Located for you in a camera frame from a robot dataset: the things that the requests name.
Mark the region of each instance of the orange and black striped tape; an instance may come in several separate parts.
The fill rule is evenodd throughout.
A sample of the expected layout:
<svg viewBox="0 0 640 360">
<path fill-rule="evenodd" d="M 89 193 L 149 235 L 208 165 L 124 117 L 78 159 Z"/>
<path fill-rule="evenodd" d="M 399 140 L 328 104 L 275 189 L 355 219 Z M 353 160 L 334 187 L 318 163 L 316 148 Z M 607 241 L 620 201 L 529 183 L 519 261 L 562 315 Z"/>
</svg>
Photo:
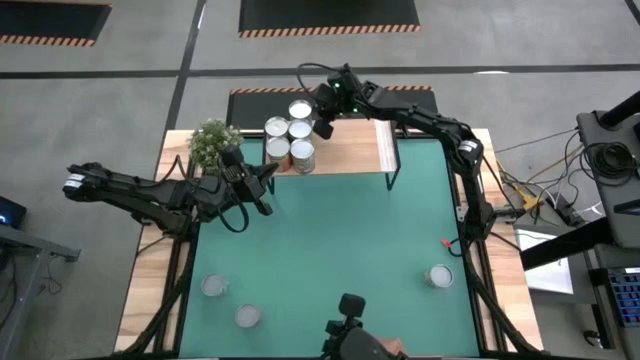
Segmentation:
<svg viewBox="0 0 640 360">
<path fill-rule="evenodd" d="M 94 40 L 79 38 L 59 38 L 47 36 L 0 35 L 0 44 L 51 45 L 51 46 L 93 46 Z"/>
<path fill-rule="evenodd" d="M 309 91 L 314 91 L 315 87 L 308 88 Z M 433 91 L 431 86 L 386 86 L 387 90 L 391 91 Z M 256 94 L 256 93 L 292 93 L 292 92 L 302 92 L 303 89 L 301 87 L 292 87 L 292 88 L 251 88 L 251 89 L 235 89 L 231 90 L 231 94 Z"/>
<path fill-rule="evenodd" d="M 309 36 L 309 35 L 346 35 L 373 33 L 406 33 L 418 32 L 420 25 L 370 25 L 370 26 L 329 26 L 293 29 L 262 29 L 241 31 L 241 38 L 261 38 L 278 36 Z"/>
</svg>

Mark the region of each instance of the gray floor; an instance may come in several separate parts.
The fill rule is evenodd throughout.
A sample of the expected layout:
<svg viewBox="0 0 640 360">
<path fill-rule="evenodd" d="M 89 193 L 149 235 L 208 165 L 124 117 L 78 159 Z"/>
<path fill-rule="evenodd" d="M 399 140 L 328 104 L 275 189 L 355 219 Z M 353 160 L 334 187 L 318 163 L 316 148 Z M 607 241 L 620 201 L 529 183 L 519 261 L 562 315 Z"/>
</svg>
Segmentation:
<svg viewBox="0 0 640 360">
<path fill-rule="evenodd" d="M 195 4 L 115 0 L 94 48 L 3 45 L 0 72 L 177 70 Z M 303 61 L 357 66 L 640 63 L 640 26 L 623 0 L 416 4 L 423 25 L 416 34 L 247 40 L 237 36 L 239 1 L 208 0 L 192 69 L 289 68 Z M 489 128 L 496 149 L 570 129 L 577 113 L 609 108 L 640 84 L 640 72 L 366 78 L 384 85 L 433 86 L 440 111 Z M 307 81 L 316 84 L 322 78 Z M 52 270 L 65 288 L 56 296 L 40 296 L 21 358 L 69 359 L 112 350 L 140 226 L 107 205 L 66 200 L 61 191 L 65 167 L 99 161 L 151 176 L 174 86 L 175 79 L 0 81 L 0 194 L 29 208 L 25 228 L 30 233 L 83 249 L 76 264 L 54 263 Z M 297 83 L 293 77 L 189 79 L 176 128 L 193 129 L 209 117 L 224 117 L 234 88 L 278 86 Z M 567 139 L 500 153 L 499 159 L 513 175 L 526 178 L 560 158 Z M 585 176 L 573 180 L 580 188 L 576 208 L 599 201 Z M 575 195 L 566 184 L 561 192 Z M 584 311 L 535 308 L 547 350 L 621 358 L 620 352 L 593 351 L 582 340 L 582 330 L 592 326 Z"/>
</svg>

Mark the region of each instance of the black floor mat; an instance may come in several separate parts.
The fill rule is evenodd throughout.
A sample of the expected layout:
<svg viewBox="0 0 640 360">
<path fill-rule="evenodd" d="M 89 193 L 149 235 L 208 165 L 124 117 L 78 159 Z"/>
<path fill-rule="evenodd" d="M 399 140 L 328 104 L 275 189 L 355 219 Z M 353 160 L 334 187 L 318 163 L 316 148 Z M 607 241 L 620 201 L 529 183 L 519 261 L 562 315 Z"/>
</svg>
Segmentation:
<svg viewBox="0 0 640 360">
<path fill-rule="evenodd" d="M 431 86 L 387 86 L 400 98 L 437 112 L 436 97 Z M 229 94 L 227 124 L 243 130 L 263 130 L 264 123 L 273 116 L 289 118 L 289 104 L 295 100 L 309 100 L 302 88 L 238 89 Z"/>
<path fill-rule="evenodd" d="M 242 0 L 240 37 L 420 31 L 414 0 Z"/>
<path fill-rule="evenodd" d="M 108 4 L 0 1 L 0 44 L 93 46 Z"/>
</svg>

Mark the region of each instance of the green table mat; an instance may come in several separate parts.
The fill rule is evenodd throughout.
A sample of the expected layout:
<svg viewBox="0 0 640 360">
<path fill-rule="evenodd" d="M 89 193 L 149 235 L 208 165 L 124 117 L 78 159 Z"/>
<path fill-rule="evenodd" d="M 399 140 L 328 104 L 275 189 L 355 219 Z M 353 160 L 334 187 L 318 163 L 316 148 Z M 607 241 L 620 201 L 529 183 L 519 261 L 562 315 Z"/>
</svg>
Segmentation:
<svg viewBox="0 0 640 360">
<path fill-rule="evenodd" d="M 262 141 L 242 146 L 259 164 Z M 229 232 L 220 220 L 202 224 L 180 357 L 318 356 L 328 320 L 339 320 L 343 293 L 366 299 L 365 330 L 400 338 L 409 355 L 477 356 L 469 295 L 460 258 L 443 238 L 456 223 L 441 145 L 399 141 L 402 170 L 392 191 L 383 174 L 276 179 L 265 217 L 248 205 L 249 228 Z M 239 209 L 225 217 L 242 224 Z M 447 289 L 424 285 L 422 274 L 446 264 Z M 206 297 L 210 274 L 229 282 L 223 297 Z M 243 304 L 262 310 L 257 327 L 235 324 Z"/>
</svg>

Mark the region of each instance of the potted plant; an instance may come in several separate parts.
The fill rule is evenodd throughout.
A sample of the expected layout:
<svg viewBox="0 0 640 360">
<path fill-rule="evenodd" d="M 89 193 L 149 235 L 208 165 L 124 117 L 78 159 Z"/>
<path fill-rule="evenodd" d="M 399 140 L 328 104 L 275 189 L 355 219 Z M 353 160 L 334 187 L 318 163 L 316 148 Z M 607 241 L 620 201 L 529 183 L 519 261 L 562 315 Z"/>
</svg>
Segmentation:
<svg viewBox="0 0 640 360">
<path fill-rule="evenodd" d="M 220 153 L 229 145 L 239 146 L 244 141 L 238 129 L 227 126 L 222 119 L 209 119 L 191 136 L 191 160 L 206 174 L 217 174 L 221 164 Z"/>
</svg>

